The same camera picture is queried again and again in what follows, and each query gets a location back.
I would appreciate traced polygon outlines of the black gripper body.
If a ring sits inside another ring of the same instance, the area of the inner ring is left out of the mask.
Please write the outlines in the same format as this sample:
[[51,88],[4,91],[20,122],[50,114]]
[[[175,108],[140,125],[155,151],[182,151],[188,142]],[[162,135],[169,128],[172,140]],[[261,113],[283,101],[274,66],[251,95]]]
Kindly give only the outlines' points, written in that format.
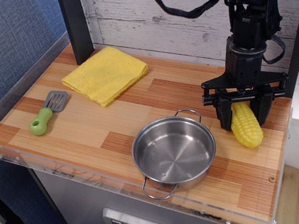
[[236,45],[233,37],[227,39],[225,72],[202,83],[204,106],[218,106],[219,102],[242,102],[271,95],[271,98],[286,95],[288,75],[284,72],[261,70],[266,43],[257,48],[245,49]]

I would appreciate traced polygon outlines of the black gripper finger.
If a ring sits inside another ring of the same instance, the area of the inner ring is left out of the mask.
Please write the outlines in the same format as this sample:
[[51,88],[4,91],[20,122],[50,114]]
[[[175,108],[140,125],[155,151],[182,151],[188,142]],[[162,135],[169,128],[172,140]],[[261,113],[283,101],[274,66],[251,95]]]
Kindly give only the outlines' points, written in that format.
[[269,115],[273,97],[271,94],[267,94],[261,97],[254,98],[250,101],[250,108],[253,111],[260,126],[266,123],[266,119]]
[[233,113],[232,102],[229,99],[218,99],[214,106],[222,129],[230,131]]

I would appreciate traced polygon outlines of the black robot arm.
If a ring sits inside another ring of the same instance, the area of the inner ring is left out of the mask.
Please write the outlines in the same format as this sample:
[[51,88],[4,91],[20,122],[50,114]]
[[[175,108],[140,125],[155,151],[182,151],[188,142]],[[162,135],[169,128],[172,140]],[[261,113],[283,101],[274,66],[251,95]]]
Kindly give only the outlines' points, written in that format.
[[232,35],[227,38],[225,72],[204,82],[203,104],[213,105],[222,129],[230,130],[233,103],[250,103],[258,123],[263,125],[275,98],[284,97],[288,75],[261,70],[263,62],[275,64],[284,53],[272,60],[265,58],[266,42],[281,48],[276,36],[282,20],[277,0],[224,0],[229,9]]

